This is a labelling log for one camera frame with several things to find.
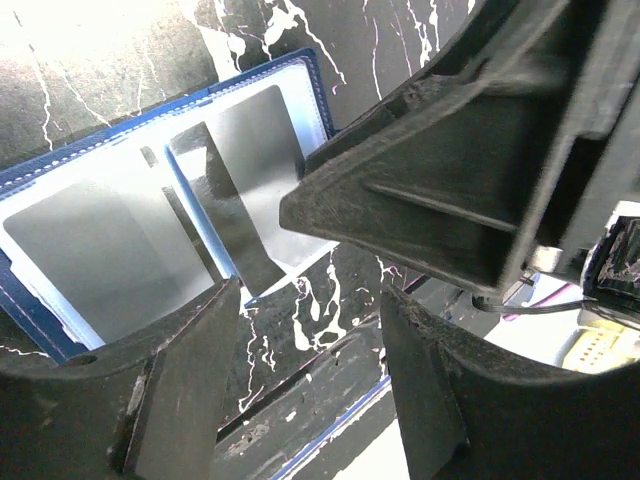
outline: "marble tabletop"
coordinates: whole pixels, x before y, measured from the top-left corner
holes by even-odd
[[[334,121],[344,127],[433,58],[474,3],[6,0],[0,168],[302,47],[316,50]],[[375,315],[381,282],[402,286],[411,275],[341,244],[261,299],[240,318],[224,423]],[[0,355],[46,360],[8,325]]]

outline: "wallet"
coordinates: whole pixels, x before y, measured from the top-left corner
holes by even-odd
[[[1,172],[0,304],[63,363],[222,279],[275,292],[335,245],[278,222],[333,134],[306,49]]]

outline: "yellow connector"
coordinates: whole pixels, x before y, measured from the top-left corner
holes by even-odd
[[[582,373],[602,373],[638,359],[636,342],[640,332],[601,317],[592,320],[562,363],[563,368]]]

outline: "pink wire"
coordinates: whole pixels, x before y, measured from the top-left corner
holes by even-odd
[[[544,307],[546,305],[550,305],[550,304],[553,303],[553,301],[556,298],[558,298],[559,296],[561,296],[563,293],[567,292],[568,290],[571,290],[572,288],[574,288],[574,285],[572,285],[570,283],[565,283],[558,290],[556,290],[552,294],[548,295],[547,297],[543,298],[542,300],[539,300],[538,302],[534,303],[533,305],[530,305],[530,307],[531,308],[535,308],[535,307]],[[520,315],[506,315],[506,316],[502,317],[502,319],[505,322],[511,322],[511,321],[515,320],[516,318],[518,318],[519,316]]]

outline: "blue wallet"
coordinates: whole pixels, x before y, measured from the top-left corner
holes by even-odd
[[[1,172],[0,304],[63,363],[221,279],[278,290],[335,245],[278,223],[333,133],[307,49]]]

